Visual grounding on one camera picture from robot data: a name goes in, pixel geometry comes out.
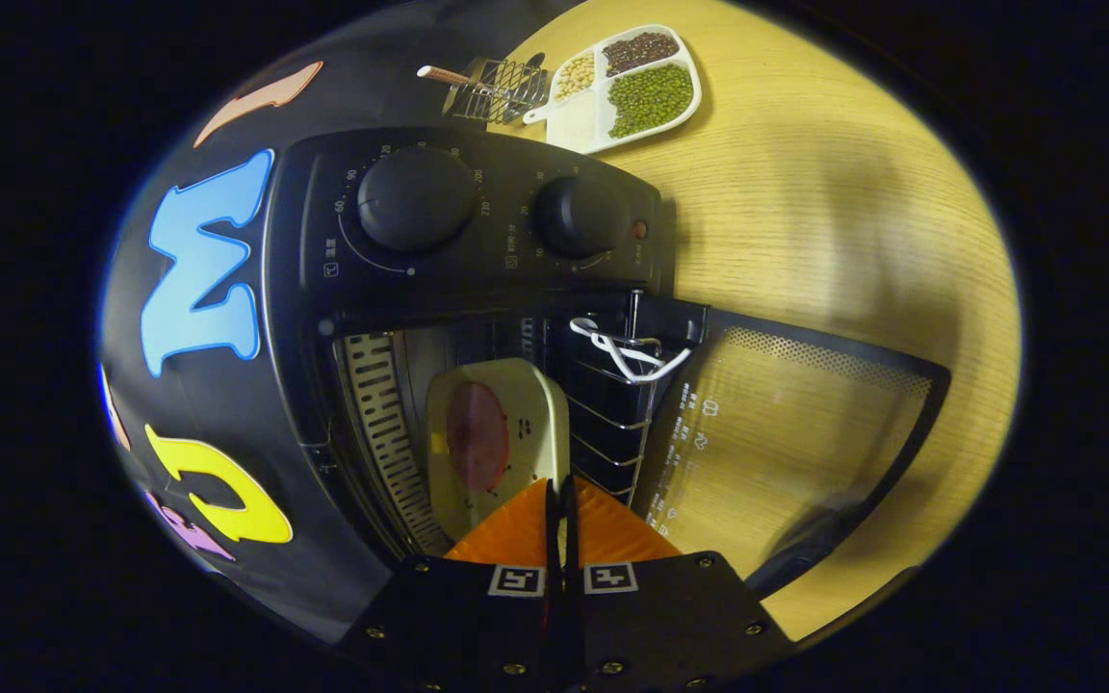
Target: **timer knob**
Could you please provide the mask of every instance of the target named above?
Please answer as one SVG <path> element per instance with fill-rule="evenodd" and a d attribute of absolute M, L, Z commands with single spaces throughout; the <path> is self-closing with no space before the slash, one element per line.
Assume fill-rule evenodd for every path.
<path fill-rule="evenodd" d="M 419 253 L 461 231 L 477 185 L 465 162 L 444 150 L 411 149 L 385 156 L 362 176 L 357 214 L 384 248 Z"/>
<path fill-rule="evenodd" d="M 628 203 L 608 181 L 553 180 L 537 194 L 537 227 L 551 249 L 583 259 L 618 245 L 631 227 Z"/>

